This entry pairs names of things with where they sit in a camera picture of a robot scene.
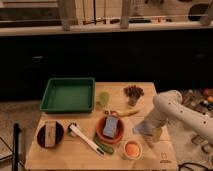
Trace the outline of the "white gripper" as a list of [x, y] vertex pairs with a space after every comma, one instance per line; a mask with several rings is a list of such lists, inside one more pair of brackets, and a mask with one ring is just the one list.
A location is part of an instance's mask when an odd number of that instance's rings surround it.
[[162, 135], [162, 127], [165, 125], [166, 119], [163, 117], [147, 116], [144, 122], [145, 135], [150, 136], [154, 142], [159, 141]]

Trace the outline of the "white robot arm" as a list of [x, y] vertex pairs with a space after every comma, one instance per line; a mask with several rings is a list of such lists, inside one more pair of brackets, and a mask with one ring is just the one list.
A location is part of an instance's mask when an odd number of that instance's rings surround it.
[[170, 90], [155, 95], [153, 109], [144, 121], [152, 128], [157, 128], [164, 126], [169, 116], [183, 122], [210, 144], [213, 144], [213, 118], [185, 107], [179, 91]]

